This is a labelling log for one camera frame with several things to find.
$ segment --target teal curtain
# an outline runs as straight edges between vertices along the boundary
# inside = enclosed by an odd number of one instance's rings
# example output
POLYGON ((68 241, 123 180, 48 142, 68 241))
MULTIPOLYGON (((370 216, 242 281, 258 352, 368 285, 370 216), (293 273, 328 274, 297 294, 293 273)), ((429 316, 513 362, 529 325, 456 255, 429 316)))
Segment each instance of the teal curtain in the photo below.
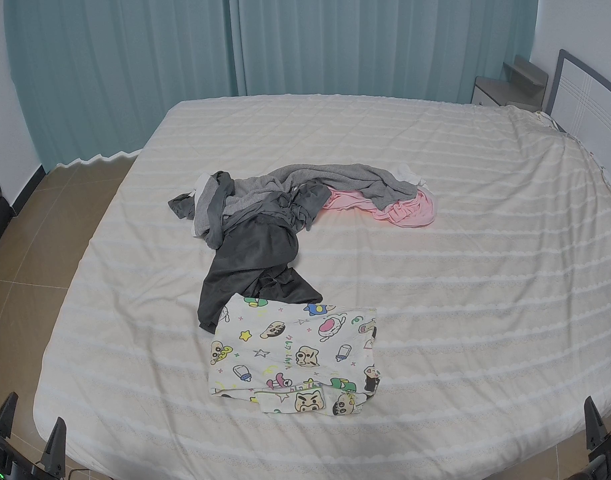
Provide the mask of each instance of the teal curtain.
POLYGON ((262 93, 468 102, 529 57, 538 0, 5 0, 44 167, 141 148, 176 103, 262 93))

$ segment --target cartoon print shirt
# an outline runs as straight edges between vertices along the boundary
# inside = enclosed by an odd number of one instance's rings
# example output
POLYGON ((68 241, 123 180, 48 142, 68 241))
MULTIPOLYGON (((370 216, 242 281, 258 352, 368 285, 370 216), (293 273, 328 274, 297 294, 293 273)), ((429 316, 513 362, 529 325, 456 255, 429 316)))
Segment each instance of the cartoon print shirt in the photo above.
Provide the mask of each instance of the cartoon print shirt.
POLYGON ((275 412, 357 414, 380 382, 376 310, 235 294, 212 342, 209 389, 275 412))

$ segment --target bed sheet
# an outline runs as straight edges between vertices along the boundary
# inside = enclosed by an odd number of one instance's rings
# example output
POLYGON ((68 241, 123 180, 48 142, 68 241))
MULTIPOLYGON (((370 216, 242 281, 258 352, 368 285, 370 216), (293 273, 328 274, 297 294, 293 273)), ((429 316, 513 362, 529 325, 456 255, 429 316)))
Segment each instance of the bed sheet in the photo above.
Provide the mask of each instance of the bed sheet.
POLYGON ((117 479, 477 480, 611 409, 611 192, 574 140, 514 107, 354 96, 182 102, 110 203, 45 350, 34 418, 117 479), (377 395, 356 416, 212 397, 197 305, 214 252, 166 202, 199 171, 400 162, 435 222, 322 211, 298 272, 378 311, 377 395))

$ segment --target nightstand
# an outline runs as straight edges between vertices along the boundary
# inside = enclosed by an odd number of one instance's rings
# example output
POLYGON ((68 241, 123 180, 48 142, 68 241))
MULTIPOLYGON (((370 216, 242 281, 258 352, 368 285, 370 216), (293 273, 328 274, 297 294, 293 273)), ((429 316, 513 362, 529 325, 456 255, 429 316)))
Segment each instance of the nightstand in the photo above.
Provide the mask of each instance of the nightstand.
POLYGON ((547 85, 547 73, 517 55, 514 64, 503 62, 509 82, 477 76, 472 104, 485 107, 514 105, 532 112, 541 110, 547 85))

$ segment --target black cable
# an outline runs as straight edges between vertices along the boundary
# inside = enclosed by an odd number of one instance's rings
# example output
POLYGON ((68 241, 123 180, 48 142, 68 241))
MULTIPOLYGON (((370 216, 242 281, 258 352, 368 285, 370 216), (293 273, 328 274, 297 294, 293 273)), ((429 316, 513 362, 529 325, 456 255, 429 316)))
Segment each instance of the black cable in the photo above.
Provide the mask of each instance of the black cable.
POLYGON ((67 476, 67 480, 70 480, 70 477, 72 476, 72 473, 74 473, 75 471, 90 471, 87 468, 79 468, 79 469, 73 469, 70 471, 70 474, 67 476))

